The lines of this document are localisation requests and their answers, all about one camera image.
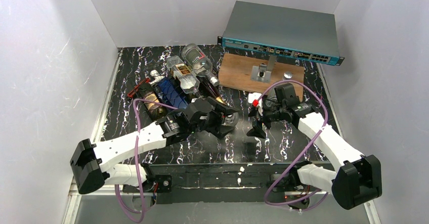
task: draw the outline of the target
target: metal bracket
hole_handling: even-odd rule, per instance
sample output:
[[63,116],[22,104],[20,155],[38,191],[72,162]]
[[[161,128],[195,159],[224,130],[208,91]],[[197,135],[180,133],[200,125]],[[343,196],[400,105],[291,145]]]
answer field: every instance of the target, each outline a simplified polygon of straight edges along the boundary
[[222,45],[222,36],[218,36],[218,44],[221,46]]
[[[158,183],[158,188],[156,189],[157,193],[170,193],[172,191],[173,177],[171,175],[159,174],[152,177],[153,182]],[[139,189],[131,185],[124,185],[122,191],[124,193],[139,193]]]
[[254,81],[269,83],[271,81],[271,72],[273,71],[276,59],[276,55],[270,55],[268,65],[260,64],[259,66],[253,66],[250,79]]
[[340,57],[339,60],[336,63],[336,66],[341,65],[341,63],[344,61],[344,57]]

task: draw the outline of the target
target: bottle cap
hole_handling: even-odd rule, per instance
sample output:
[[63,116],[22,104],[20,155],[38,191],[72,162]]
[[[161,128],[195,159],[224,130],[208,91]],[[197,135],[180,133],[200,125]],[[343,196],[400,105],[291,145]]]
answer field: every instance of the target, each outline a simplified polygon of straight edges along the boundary
[[210,78],[210,83],[213,84],[213,86],[219,85],[219,80],[216,77]]

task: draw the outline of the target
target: metal base plate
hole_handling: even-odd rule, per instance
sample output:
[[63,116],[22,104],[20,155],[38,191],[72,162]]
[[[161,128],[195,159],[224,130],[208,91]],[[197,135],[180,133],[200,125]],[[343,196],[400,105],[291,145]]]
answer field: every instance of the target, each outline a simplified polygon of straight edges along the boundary
[[250,79],[252,79],[254,81],[261,81],[261,82],[269,83],[271,81],[271,71],[264,71],[263,77],[259,76],[259,71],[260,71],[260,69],[258,66],[253,66],[252,67],[252,74],[250,75]]

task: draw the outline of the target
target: floor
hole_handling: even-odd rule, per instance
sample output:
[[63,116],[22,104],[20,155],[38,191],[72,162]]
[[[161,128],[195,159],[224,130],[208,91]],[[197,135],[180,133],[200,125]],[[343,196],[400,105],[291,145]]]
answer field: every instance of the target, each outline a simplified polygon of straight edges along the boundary
[[[222,64],[225,53],[268,59],[266,55],[225,49],[218,45],[200,47],[218,68]],[[132,102],[127,99],[127,93],[133,88],[133,84],[137,84],[141,78],[149,77],[149,72],[153,69],[167,74],[166,58],[179,55],[182,48],[183,46],[123,49],[103,128],[102,141],[123,136],[137,129],[135,114],[131,110]],[[310,62],[286,58],[278,58],[277,61],[304,66],[304,83],[324,101],[328,107],[329,124],[337,130],[317,66]],[[140,156],[140,160],[150,164],[291,162],[308,143],[309,139],[306,136],[289,123],[284,122],[273,124],[273,127],[267,131],[269,137],[266,140],[247,137],[246,133],[251,128],[253,121],[247,116],[249,108],[246,100],[247,92],[225,87],[220,87],[219,90],[223,99],[230,106],[242,110],[234,133],[219,140],[206,132],[199,132],[194,136],[189,136],[185,142],[144,153]],[[305,92],[304,100],[311,103],[315,102]],[[140,118],[143,126],[151,123],[146,113],[141,113]],[[316,147],[309,149],[305,159],[310,161],[327,160]]]

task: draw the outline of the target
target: screw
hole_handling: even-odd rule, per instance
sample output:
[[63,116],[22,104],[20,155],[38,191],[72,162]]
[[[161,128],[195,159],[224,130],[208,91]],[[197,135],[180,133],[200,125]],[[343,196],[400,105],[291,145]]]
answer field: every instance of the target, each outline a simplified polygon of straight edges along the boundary
[[291,78],[292,78],[292,72],[290,72],[290,71],[286,71],[286,72],[283,74],[283,79],[288,80],[288,79],[291,79]]

